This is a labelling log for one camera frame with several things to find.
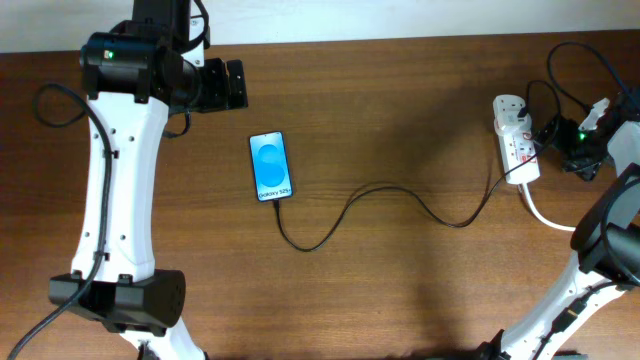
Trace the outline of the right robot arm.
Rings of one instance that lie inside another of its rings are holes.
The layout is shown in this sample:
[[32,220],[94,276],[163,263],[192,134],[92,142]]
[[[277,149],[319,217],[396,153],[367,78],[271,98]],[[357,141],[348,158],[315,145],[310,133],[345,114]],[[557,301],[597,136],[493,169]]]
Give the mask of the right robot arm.
[[639,285],[639,113],[629,97],[595,103],[581,124],[553,119],[532,130],[526,101],[499,95],[494,128],[506,181],[519,188],[532,213],[529,190],[540,176],[536,160],[544,142],[575,156],[611,159],[617,178],[571,235],[569,262],[552,288],[517,324],[499,331],[473,353],[475,359],[555,359],[560,347],[600,308]]

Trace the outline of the blue Galaxy smartphone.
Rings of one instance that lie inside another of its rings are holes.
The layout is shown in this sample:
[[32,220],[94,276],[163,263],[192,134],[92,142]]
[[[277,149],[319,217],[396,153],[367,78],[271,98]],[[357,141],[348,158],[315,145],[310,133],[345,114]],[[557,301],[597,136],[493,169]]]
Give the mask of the blue Galaxy smartphone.
[[257,199],[268,202],[294,193],[284,136],[281,132],[249,138]]

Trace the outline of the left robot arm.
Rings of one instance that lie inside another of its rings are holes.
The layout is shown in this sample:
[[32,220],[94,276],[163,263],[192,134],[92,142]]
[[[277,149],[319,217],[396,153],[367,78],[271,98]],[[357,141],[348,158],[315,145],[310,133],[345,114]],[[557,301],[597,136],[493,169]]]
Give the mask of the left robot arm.
[[85,215],[70,271],[53,277],[58,312],[102,324],[142,359],[202,359],[182,319],[186,280],[157,268],[152,247],[156,160],[170,117],[245,108],[243,65],[208,59],[199,1],[137,0],[130,19],[82,47],[90,122]]

